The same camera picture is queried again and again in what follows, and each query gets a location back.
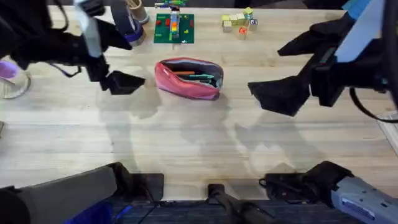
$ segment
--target wooden table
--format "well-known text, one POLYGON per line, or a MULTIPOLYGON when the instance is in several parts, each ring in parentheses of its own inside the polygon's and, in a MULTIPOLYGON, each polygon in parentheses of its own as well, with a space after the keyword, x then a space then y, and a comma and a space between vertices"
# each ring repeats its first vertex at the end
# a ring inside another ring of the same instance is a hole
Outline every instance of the wooden table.
MULTIPOLYGON (((78 34, 76 13, 66 7, 78 34)), ((238 9, 182 9, 195 13, 195 44, 153 44, 156 11, 143 45, 109 49, 111 69, 153 81, 159 60, 187 56, 220 64, 225 83, 217 101, 193 101, 151 85, 130 96, 110 96, 86 74, 68 79, 38 63, 32 87, 0 100, 6 122, 0 140, 0 187, 38 184, 121 161, 131 172, 165 174, 164 199, 199 199, 208 183, 224 183, 240 198, 264 198, 256 180, 287 164, 306 171, 329 160, 398 197, 398 158, 378 124, 344 92, 333 108, 311 98, 294 118, 261 110, 247 82, 297 74, 309 55, 279 57, 277 49, 316 22, 343 11, 256 9, 259 27, 241 41, 221 31, 221 14, 238 9)), ((56 26, 61 13, 52 8, 56 26)), ((103 19, 112 21, 110 10, 103 19)), ((359 91, 375 113, 394 109, 386 95, 359 91)))

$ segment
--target small wooden block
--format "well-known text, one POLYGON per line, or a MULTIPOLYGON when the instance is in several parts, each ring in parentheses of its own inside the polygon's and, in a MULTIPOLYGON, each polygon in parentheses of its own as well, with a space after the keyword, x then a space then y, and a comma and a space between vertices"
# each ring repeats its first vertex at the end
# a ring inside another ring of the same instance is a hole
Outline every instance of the small wooden block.
POLYGON ((245 27, 240 27, 238 30, 238 39, 239 40, 244 40, 246 39, 246 34, 248 33, 248 30, 245 27))
POLYGON ((229 19, 232 22, 232 26, 236 26, 238 24, 238 17, 236 15, 229 15, 229 19))
POLYGON ((251 14, 253 14, 253 9, 250 8, 250 7, 247 7, 247 8, 245 8, 245 9, 243 9, 243 14, 245 14, 245 15, 251 15, 251 14))
POLYGON ((223 22, 223 31, 224 32, 231 32, 232 31, 232 22, 231 21, 224 21, 223 22))
POLYGON ((222 15, 221 20, 224 21, 229 21, 229 15, 222 15))
POLYGON ((257 29, 257 25, 259 24, 257 19, 251 19, 250 20, 250 25, 249 25, 249 30, 255 31, 257 29))
POLYGON ((236 17, 238 18, 238 25, 243 25, 244 21, 246 20, 245 16, 243 13, 239 13, 236 15, 236 17))
POLYGON ((245 16, 245 18, 246 18, 246 20, 244 21, 244 26, 248 27, 248 26, 250 25, 250 20, 253 19, 253 16, 252 16, 252 15, 249 15, 249 14, 244 15, 244 16, 245 16))
POLYGON ((246 19, 248 19, 248 20, 253 19, 253 15, 250 15, 250 14, 244 15, 244 17, 245 17, 246 19))

